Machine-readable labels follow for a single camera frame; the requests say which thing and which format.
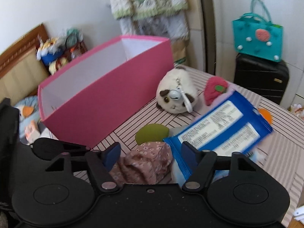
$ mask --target stuffed animal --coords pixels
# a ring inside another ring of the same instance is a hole
[[[67,64],[68,64],[68,60],[65,57],[61,57],[61,58],[53,61],[52,63],[50,63],[49,72],[51,73],[51,75],[53,75],[59,69],[61,69],[63,66],[65,66]]]
[[[32,107],[32,106],[19,105],[16,108],[19,109],[19,121],[20,122],[22,122],[25,118],[30,116],[34,111],[34,107]]]
[[[228,88],[228,82],[219,76],[211,77],[206,84],[204,97],[206,105],[209,106],[221,94],[225,93]]]
[[[157,107],[173,114],[192,112],[198,95],[191,78],[183,67],[170,70],[158,85]]]

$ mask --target metal screw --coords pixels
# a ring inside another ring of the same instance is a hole
[[[185,187],[188,189],[198,189],[201,185],[198,182],[187,182]]]
[[[104,189],[114,189],[116,188],[116,183],[114,182],[104,182],[103,184],[101,184],[101,187]]]

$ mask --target striped tablecloth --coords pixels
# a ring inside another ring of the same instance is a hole
[[[170,114],[158,110],[156,100],[153,99],[109,134],[94,149],[105,150],[113,142],[119,142],[123,156],[136,146],[135,134],[144,125],[160,123],[168,128],[179,127],[190,124],[195,117],[205,114],[207,108],[203,103],[202,95],[206,82],[212,75],[189,67],[187,67],[187,71],[198,89],[201,100],[201,103],[196,105],[191,114]],[[256,108],[269,110],[273,117],[273,133],[258,145],[260,153],[265,155],[264,161],[258,162],[258,164],[280,182],[290,195],[290,206],[282,221],[282,224],[287,227],[304,186],[304,122],[279,105],[252,91],[242,87],[238,87],[238,91]],[[75,175],[89,181],[85,171],[77,172]],[[161,181],[161,183],[169,182],[171,182],[170,174]]]

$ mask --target teal handbag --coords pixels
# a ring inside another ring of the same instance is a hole
[[[268,21],[254,13],[255,1],[259,2]],[[245,13],[238,20],[232,21],[235,50],[274,62],[282,57],[283,27],[271,21],[270,14],[261,0],[252,0],[250,13]]]

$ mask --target bag handle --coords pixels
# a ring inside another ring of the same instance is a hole
[[[264,24],[272,24],[271,21],[266,21],[264,17],[258,15],[257,13],[245,13],[241,16],[241,18],[248,17],[248,16],[259,18]]]
[[[268,21],[272,24],[270,13],[269,13],[268,9],[266,8],[265,4],[262,2],[262,0],[252,0],[251,4],[250,4],[250,12],[254,13],[255,1],[258,1],[262,5],[263,10],[266,12],[266,15],[268,17]]]

